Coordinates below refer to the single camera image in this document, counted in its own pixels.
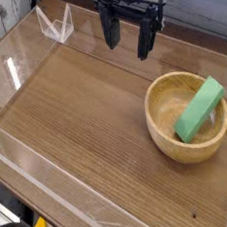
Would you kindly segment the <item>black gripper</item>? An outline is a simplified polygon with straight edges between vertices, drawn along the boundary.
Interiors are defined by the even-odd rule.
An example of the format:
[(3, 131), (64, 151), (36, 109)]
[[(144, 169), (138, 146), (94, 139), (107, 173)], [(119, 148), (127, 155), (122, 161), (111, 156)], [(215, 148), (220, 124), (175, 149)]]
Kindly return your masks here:
[(120, 42), (119, 18), (140, 21), (138, 58), (143, 61), (154, 47), (156, 33), (164, 28), (163, 9), (166, 0), (96, 0), (104, 39), (110, 49)]

